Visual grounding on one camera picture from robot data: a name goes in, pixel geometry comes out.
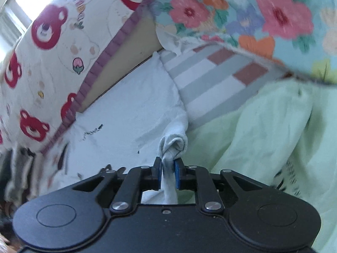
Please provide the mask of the floral patchwork quilt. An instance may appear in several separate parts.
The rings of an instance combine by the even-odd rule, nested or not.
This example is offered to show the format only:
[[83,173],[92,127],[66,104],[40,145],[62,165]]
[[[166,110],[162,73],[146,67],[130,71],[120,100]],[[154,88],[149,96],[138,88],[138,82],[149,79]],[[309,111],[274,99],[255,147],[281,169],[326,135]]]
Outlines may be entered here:
[[155,0],[150,10],[166,50],[217,42],[336,83],[336,0]]

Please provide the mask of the stack of folded clothes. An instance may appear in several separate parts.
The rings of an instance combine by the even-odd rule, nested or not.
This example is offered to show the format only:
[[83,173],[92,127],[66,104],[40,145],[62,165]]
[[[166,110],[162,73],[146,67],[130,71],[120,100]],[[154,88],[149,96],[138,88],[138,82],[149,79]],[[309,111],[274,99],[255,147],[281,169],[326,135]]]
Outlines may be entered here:
[[45,194],[49,165],[47,156],[19,144],[1,152],[1,202],[18,208]]

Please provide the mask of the light grey printed t-shirt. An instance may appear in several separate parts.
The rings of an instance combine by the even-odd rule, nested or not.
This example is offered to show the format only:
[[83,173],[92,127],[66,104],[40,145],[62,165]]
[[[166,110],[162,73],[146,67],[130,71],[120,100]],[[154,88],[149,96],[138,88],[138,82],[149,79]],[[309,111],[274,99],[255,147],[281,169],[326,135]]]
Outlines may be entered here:
[[98,174],[103,168],[130,170],[161,159],[161,188],[143,203],[176,204],[174,160],[187,148],[188,116],[160,55],[126,75],[85,112],[47,153],[41,195]]

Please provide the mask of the red bear print bedsheet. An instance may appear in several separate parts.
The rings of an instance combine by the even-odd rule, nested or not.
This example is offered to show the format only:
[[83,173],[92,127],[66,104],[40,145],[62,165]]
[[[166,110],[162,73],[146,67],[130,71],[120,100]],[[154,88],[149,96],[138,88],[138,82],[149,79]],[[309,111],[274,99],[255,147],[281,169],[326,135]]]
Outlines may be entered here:
[[1,80],[1,149],[47,151],[154,0],[53,0]]

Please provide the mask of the checked happy dog rug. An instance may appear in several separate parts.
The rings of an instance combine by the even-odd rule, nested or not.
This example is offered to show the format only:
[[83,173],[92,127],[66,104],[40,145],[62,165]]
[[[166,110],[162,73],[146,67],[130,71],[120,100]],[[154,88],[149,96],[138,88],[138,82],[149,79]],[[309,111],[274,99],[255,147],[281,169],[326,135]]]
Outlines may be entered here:
[[214,44],[181,55],[159,54],[184,103],[189,130],[239,109],[265,84],[287,75],[277,66]]

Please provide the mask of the light green quilted blanket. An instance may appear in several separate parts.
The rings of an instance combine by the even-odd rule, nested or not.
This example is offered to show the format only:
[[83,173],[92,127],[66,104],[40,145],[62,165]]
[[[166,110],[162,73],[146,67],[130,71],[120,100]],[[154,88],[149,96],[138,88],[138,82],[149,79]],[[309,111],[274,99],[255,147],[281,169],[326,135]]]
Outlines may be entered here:
[[186,165],[228,168],[312,204],[318,252],[336,251],[336,87],[285,79],[188,133]]

